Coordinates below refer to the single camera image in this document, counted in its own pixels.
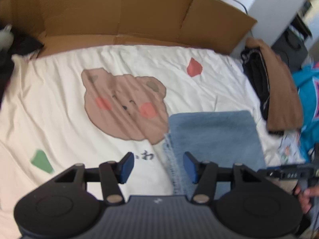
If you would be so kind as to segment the person right hand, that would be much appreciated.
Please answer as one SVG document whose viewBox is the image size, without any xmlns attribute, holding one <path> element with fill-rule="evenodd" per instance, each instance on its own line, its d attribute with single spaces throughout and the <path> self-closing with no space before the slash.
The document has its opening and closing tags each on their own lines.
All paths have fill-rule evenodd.
<svg viewBox="0 0 319 239">
<path fill-rule="evenodd" d="M 319 194 L 318 186 L 309 187 L 305 190 L 302 190 L 299 184 L 296 186 L 295 195 L 297 195 L 303 214 L 306 214 L 309 212 L 309 210 L 312 207 L 312 204 L 310 203 L 310 199 L 312 199 L 313 197 L 318 197 L 318 194 Z"/>
</svg>

